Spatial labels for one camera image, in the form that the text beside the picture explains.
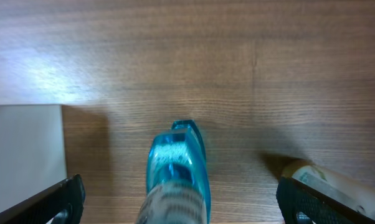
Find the white lotion tube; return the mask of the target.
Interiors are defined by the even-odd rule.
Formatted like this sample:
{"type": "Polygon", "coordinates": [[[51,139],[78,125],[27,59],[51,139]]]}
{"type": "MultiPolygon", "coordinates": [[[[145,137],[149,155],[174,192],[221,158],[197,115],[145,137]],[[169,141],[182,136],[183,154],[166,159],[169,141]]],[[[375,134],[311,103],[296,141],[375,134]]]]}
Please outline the white lotion tube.
{"type": "Polygon", "coordinates": [[[375,220],[375,190],[353,179],[301,159],[294,160],[287,165],[282,170],[281,177],[298,180],[375,220]]]}

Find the blue mouthwash bottle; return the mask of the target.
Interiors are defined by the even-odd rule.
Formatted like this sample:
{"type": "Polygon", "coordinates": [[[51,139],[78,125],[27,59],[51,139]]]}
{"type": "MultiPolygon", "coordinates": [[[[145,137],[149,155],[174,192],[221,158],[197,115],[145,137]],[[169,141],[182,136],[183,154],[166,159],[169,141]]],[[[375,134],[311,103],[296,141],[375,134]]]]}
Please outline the blue mouthwash bottle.
{"type": "Polygon", "coordinates": [[[146,166],[146,198],[137,223],[207,224],[211,191],[204,141],[196,123],[177,120],[153,139],[146,166]]]}

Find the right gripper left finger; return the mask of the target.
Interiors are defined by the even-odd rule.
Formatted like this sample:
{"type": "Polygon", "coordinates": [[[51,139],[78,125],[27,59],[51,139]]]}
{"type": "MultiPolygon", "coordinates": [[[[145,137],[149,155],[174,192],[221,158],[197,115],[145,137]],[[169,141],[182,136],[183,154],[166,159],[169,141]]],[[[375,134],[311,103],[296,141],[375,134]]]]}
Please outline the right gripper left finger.
{"type": "Polygon", "coordinates": [[[79,223],[85,202],[81,175],[76,174],[0,213],[0,223],[79,223]]]}

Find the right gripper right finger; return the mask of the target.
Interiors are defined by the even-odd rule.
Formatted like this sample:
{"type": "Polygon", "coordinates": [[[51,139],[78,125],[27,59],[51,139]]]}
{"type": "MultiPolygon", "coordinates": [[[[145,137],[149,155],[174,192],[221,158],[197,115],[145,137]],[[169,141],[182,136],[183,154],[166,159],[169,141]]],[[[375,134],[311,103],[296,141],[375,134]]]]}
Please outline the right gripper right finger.
{"type": "Polygon", "coordinates": [[[286,224],[375,224],[372,218],[290,177],[280,178],[276,198],[286,224]]]}

